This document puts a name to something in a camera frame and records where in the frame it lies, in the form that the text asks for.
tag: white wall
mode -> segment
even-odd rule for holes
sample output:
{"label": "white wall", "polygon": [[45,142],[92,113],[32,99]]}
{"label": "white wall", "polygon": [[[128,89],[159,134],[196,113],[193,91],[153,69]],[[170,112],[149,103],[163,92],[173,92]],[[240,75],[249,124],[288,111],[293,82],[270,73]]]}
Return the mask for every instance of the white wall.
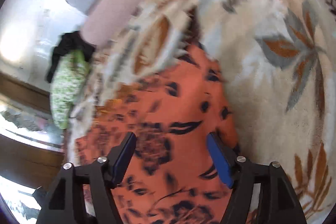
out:
{"label": "white wall", "polygon": [[52,47],[85,19],[64,0],[6,0],[0,10],[0,71],[49,91],[44,79]]}

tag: pink fabric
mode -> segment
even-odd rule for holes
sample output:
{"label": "pink fabric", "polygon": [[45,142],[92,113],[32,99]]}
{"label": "pink fabric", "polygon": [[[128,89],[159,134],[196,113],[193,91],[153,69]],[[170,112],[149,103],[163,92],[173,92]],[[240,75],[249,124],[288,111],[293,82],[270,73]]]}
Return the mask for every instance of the pink fabric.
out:
{"label": "pink fabric", "polygon": [[82,38],[98,47],[121,31],[143,0],[101,0],[81,29]]}

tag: silver screw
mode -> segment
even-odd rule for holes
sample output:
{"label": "silver screw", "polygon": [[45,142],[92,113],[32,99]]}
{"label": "silver screw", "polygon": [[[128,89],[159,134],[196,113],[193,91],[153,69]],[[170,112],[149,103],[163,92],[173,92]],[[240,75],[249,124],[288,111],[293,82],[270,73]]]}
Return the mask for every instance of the silver screw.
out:
{"label": "silver screw", "polygon": [[280,163],[277,162],[277,161],[272,162],[272,165],[273,165],[275,168],[279,168],[279,167],[281,166]]}
{"label": "silver screw", "polygon": [[102,163],[105,162],[105,161],[107,161],[107,158],[104,157],[104,156],[98,158],[98,162],[99,162],[100,164],[102,164]]}
{"label": "silver screw", "polygon": [[67,162],[66,164],[63,165],[63,168],[64,168],[65,170],[68,170],[68,169],[70,169],[71,167],[72,167],[72,164],[71,164],[70,162]]}
{"label": "silver screw", "polygon": [[239,161],[239,162],[246,162],[246,158],[243,157],[243,156],[238,156],[237,157],[237,161]]}

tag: green patterned fabric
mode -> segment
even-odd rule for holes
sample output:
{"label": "green patterned fabric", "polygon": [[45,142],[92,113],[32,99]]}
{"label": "green patterned fabric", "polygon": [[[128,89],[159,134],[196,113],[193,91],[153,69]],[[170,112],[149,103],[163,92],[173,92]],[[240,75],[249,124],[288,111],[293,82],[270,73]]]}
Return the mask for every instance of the green patterned fabric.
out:
{"label": "green patterned fabric", "polygon": [[57,127],[67,128],[69,111],[88,72],[89,64],[80,50],[65,55],[58,63],[50,87],[50,107]]}

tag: orange fabric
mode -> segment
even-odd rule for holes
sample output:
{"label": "orange fabric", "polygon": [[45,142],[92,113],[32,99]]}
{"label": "orange fabric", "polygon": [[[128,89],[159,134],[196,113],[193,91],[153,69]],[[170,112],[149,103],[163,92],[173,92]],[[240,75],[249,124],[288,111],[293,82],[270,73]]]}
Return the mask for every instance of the orange fabric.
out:
{"label": "orange fabric", "polygon": [[190,45],[177,65],[134,88],[77,139],[81,163],[107,155],[134,132],[135,154],[112,190],[124,223],[219,223],[231,191],[217,175],[206,136],[218,131],[231,148],[238,140],[218,63]]}

